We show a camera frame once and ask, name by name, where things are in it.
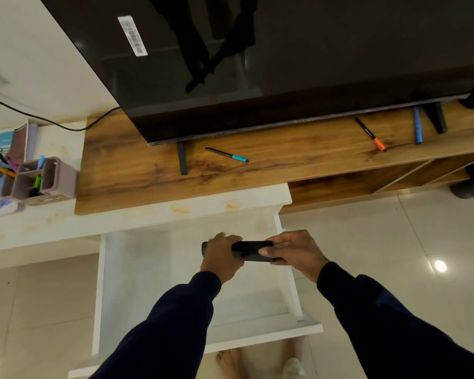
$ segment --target television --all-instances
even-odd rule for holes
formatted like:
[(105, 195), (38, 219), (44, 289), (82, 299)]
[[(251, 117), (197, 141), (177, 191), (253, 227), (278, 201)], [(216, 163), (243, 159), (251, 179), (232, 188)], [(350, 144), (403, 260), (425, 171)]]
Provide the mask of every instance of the television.
[(150, 145), (474, 90), (474, 0), (41, 1)]

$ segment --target white drawer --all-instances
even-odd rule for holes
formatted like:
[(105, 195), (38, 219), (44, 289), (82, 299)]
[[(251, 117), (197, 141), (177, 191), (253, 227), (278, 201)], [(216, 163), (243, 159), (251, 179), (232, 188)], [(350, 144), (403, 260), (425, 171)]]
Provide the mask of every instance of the white drawer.
[[(246, 241), (281, 231), (272, 208), (116, 231), (101, 238), (93, 358), (69, 378), (91, 375), (171, 287), (200, 271), (201, 244), (224, 231)], [(246, 262), (214, 300), (205, 352), (322, 332), (302, 313), (289, 266)]]

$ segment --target dark blue sweater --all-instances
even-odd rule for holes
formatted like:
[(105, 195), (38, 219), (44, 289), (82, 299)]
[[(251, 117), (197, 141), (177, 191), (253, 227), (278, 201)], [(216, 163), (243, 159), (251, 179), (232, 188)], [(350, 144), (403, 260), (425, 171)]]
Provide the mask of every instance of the dark blue sweater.
[[(369, 379), (474, 377), (473, 353), (415, 317), (372, 278), (354, 278), (329, 262), (317, 287), (334, 306)], [(90, 379), (194, 378), (220, 289), (215, 274), (199, 272), (167, 291)]]

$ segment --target barcode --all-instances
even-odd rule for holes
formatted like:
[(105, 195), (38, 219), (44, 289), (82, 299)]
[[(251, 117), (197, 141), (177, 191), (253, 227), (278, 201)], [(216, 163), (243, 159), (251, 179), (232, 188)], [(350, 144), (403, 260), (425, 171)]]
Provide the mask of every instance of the barcode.
[(140, 38), (139, 31), (133, 22), (132, 16), (121, 16), (118, 17), (119, 23), (125, 32), (130, 46), (132, 47), (136, 56), (147, 56), (144, 43)]

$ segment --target bare foot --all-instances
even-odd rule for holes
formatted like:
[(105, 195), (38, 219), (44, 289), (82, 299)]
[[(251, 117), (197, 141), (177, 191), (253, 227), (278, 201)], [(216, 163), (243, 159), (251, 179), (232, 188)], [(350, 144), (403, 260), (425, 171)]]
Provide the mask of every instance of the bare foot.
[(283, 366), (291, 358), (297, 358), (300, 361), (302, 360), (302, 353), (304, 352), (304, 339), (305, 339), (305, 336), (284, 340), (283, 354), (282, 354)]
[(223, 372), (225, 379), (248, 379), (248, 373), (244, 367), (242, 351), (238, 348), (220, 351), (216, 355), (216, 362)]

